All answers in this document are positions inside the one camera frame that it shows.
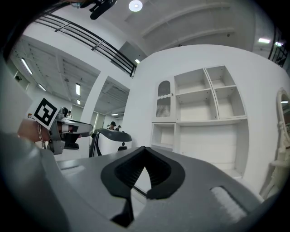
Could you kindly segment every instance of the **ceiling light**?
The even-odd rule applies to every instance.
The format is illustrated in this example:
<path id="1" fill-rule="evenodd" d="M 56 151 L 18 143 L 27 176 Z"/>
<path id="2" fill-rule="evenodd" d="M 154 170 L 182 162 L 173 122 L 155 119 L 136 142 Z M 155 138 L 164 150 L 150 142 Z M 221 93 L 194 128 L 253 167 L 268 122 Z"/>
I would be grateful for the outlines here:
<path id="1" fill-rule="evenodd" d="M 41 84 L 38 84 L 38 85 L 40 88 L 42 88 L 44 91 L 46 91 L 45 88 L 43 88 Z"/>
<path id="2" fill-rule="evenodd" d="M 24 64 L 24 66 L 27 68 L 28 72 L 32 75 L 32 71 L 30 70 L 30 68 L 28 67 L 26 61 L 24 60 L 24 58 L 21 58 L 22 63 Z"/>
<path id="3" fill-rule="evenodd" d="M 270 42 L 270 40 L 269 39 L 259 38 L 259 42 L 268 44 Z"/>
<path id="4" fill-rule="evenodd" d="M 129 9 L 131 11 L 134 11 L 134 12 L 137 12 L 137 11 L 141 10 L 142 7 L 143 7 L 143 4 L 139 0 L 134 0 L 134 1 L 131 1 L 129 3 Z"/>
<path id="5" fill-rule="evenodd" d="M 76 83 L 76 93 L 77 95 L 81 95 L 81 86 L 78 83 Z"/>
<path id="6" fill-rule="evenodd" d="M 279 43 L 279 42 L 276 42 L 275 45 L 277 45 L 278 47 L 281 47 L 283 44 Z"/>

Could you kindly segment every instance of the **curved white wall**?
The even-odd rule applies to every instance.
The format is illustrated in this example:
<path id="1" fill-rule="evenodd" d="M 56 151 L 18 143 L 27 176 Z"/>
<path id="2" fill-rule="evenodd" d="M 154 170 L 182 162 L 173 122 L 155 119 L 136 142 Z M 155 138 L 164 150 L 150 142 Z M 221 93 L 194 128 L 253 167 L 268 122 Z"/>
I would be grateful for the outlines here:
<path id="1" fill-rule="evenodd" d="M 226 65 L 245 104 L 249 124 L 249 155 L 244 180 L 259 192 L 278 144 L 276 95 L 290 93 L 284 69 L 254 53 L 225 46 L 191 45 L 157 52 L 138 64 L 126 105 L 123 126 L 133 146 L 149 146 L 155 83 L 195 69 Z"/>

